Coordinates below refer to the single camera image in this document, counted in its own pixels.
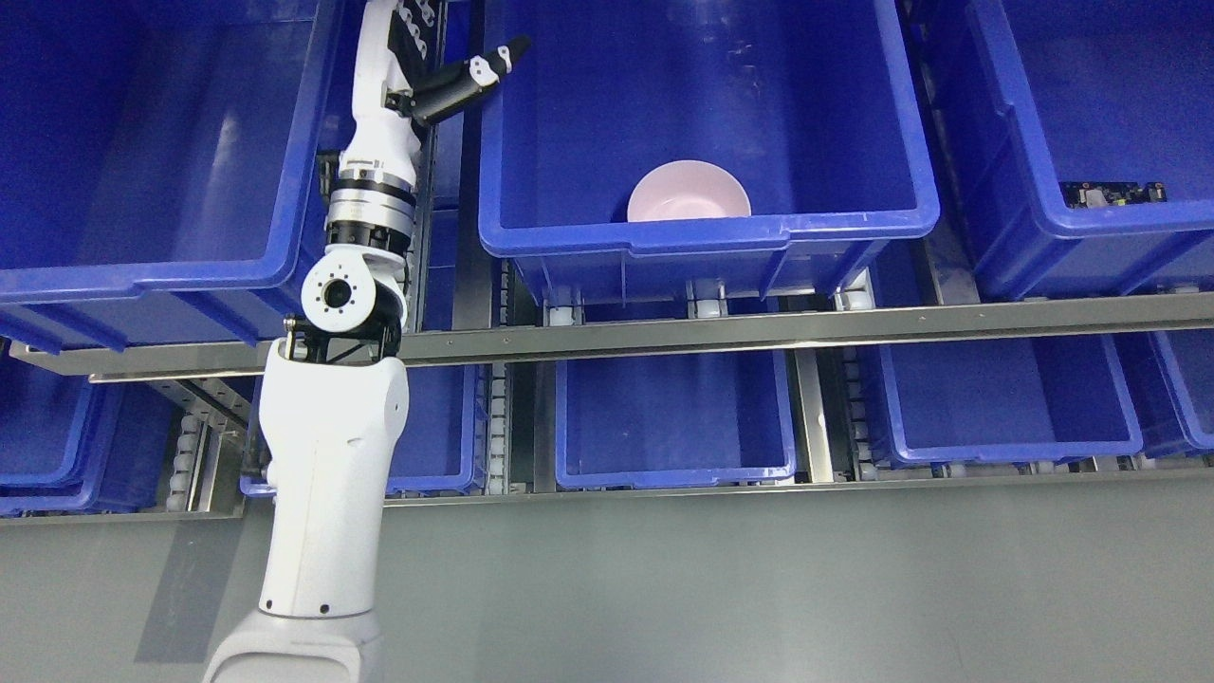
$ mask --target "circuit board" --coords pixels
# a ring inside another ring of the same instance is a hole
[[[1167,201],[1168,192],[1162,182],[1060,182],[1066,205],[1072,209],[1102,209],[1128,204],[1153,204]]]

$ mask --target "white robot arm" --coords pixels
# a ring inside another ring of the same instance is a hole
[[[204,683],[382,681],[373,610],[384,489],[409,408],[396,358],[405,318],[418,182],[416,130],[489,92],[527,49],[518,38],[426,73],[427,0],[370,0],[354,64],[353,140],[341,153],[325,255],[308,272],[306,319],[289,317],[261,391],[273,456],[273,536],[255,609],[216,649]],[[368,366],[330,365],[333,338]]]

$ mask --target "blue storage crate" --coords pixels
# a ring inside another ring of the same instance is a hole
[[[919,302],[901,245],[870,274],[879,306]],[[1142,448],[1108,335],[874,346],[858,357],[878,461],[1066,462]]]
[[[917,5],[986,297],[1214,286],[1208,0]],[[1060,181],[1169,201],[1070,209]]]
[[[1214,330],[1121,334],[1130,394],[1152,459],[1214,453]]]
[[[456,211],[435,212],[432,255],[455,241],[456,221]],[[450,329],[454,290],[454,266],[429,268],[424,329]],[[488,368],[413,368],[408,376],[409,419],[392,455],[386,494],[480,489],[488,454]],[[250,477],[242,477],[240,490],[251,497],[274,495],[265,480]]]
[[[480,229],[554,304],[833,291],[938,216],[894,0],[488,0],[533,46],[482,112]],[[675,159],[755,215],[624,221]]]
[[[70,438],[102,402],[83,377],[61,377],[8,358],[0,345],[0,486],[79,480],[84,459]]]
[[[681,317],[680,304],[589,306],[588,321]],[[764,312],[731,301],[732,312]],[[784,353],[690,354],[556,365],[556,482],[674,489],[793,477]]]
[[[0,2],[0,332],[51,353],[279,334],[323,245],[314,154],[359,13]]]
[[[146,386],[92,387],[84,416],[45,450],[72,450],[83,463],[74,483],[53,488],[0,486],[0,517],[27,512],[136,512],[157,503],[174,406]],[[30,419],[42,410],[27,405]],[[8,449],[8,443],[2,444]],[[23,453],[36,457],[28,445]]]

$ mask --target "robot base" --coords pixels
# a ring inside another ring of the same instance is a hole
[[[339,619],[254,611],[220,643],[203,682],[379,682],[382,643],[374,611]]]

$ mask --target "metal shelving rack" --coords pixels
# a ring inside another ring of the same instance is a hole
[[[929,74],[920,74],[920,89],[930,89]],[[920,96],[920,102],[926,97]],[[934,121],[924,108],[925,121]],[[465,116],[460,205],[476,205],[478,118]],[[947,178],[938,121],[927,126],[936,175]],[[436,136],[427,141],[422,200],[419,201],[415,257],[425,262],[430,217],[425,199],[437,149]],[[873,488],[986,486],[1100,482],[1108,479],[1169,479],[1214,477],[1214,460],[1148,461],[1091,459],[1066,467],[1051,463],[1012,466],[952,466],[904,471],[881,469],[866,460],[862,421],[849,409],[856,399],[849,388],[849,348],[866,345],[904,345],[1012,336],[1043,336],[1118,331],[1214,328],[1214,292],[1152,294],[1124,297],[980,302],[968,257],[953,226],[955,203],[947,182],[941,182],[943,217],[917,249],[920,289],[932,304],[839,309],[826,296],[793,296],[782,300],[778,313],[727,315],[711,319],[663,319],[620,323],[544,326],[544,319],[522,284],[509,268],[481,247],[476,217],[461,211],[456,257],[453,329],[414,331],[402,340],[399,358],[407,366],[490,364],[494,382],[497,431],[490,431],[489,483],[469,496],[391,499],[385,505],[461,505],[533,502],[567,499],[628,499],[649,496],[766,495],[841,491]],[[424,273],[425,268],[416,268]],[[421,319],[424,284],[409,292],[416,320]],[[58,355],[24,345],[12,345],[10,354],[59,375],[89,376],[91,382],[149,382],[174,400],[185,399],[187,410],[215,411],[222,379],[260,374],[270,341],[250,347],[240,341],[208,345],[138,347],[114,353],[108,349],[69,351]],[[734,485],[677,490],[560,491],[554,478],[552,406],[554,362],[657,354],[778,351],[789,354],[794,392],[794,423],[799,467],[793,480],[764,485]],[[153,510],[131,516],[28,518],[16,522],[96,522],[115,519],[192,519],[234,517],[243,511],[237,472],[243,453],[256,444],[244,433],[250,419],[225,416],[211,426],[221,437],[214,453],[200,456],[206,463],[199,477],[189,512]]]

